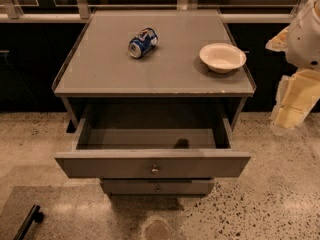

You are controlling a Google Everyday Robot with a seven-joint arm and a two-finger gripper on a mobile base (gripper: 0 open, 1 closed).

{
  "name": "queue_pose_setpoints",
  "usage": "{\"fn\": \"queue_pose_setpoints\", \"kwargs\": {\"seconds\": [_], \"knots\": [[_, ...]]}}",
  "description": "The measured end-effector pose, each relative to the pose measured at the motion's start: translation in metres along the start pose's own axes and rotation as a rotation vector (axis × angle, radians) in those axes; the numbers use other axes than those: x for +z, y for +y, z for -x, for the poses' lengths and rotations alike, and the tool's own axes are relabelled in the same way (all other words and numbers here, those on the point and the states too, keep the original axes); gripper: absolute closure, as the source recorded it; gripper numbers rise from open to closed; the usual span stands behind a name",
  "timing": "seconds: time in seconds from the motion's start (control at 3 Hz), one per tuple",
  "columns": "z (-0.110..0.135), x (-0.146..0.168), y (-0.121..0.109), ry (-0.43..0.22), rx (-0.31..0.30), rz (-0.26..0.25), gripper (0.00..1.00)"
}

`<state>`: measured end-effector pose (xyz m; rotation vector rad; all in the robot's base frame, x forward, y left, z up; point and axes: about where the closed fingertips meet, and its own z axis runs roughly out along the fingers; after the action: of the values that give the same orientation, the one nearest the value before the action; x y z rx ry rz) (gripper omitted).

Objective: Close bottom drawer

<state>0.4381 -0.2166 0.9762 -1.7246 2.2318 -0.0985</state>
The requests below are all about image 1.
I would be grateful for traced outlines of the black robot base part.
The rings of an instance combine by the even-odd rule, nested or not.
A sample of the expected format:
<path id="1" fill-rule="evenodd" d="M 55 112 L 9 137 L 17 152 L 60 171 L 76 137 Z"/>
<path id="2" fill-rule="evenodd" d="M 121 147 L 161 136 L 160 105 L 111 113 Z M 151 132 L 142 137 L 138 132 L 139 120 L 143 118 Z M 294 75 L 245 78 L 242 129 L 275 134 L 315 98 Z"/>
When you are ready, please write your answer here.
<path id="1" fill-rule="evenodd" d="M 33 205 L 13 240 L 23 240 L 33 222 L 42 223 L 44 213 L 39 205 Z"/>

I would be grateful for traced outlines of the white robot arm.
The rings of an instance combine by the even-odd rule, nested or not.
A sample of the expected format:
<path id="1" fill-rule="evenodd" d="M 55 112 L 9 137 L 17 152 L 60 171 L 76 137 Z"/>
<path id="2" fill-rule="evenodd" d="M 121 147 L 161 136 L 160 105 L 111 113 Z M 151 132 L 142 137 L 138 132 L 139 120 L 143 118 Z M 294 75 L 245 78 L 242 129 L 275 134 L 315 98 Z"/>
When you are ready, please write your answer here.
<path id="1" fill-rule="evenodd" d="M 266 48 L 284 52 L 297 67 L 279 82 L 273 124 L 292 129 L 300 125 L 320 99 L 320 0 L 308 0 L 289 26 L 269 40 Z"/>

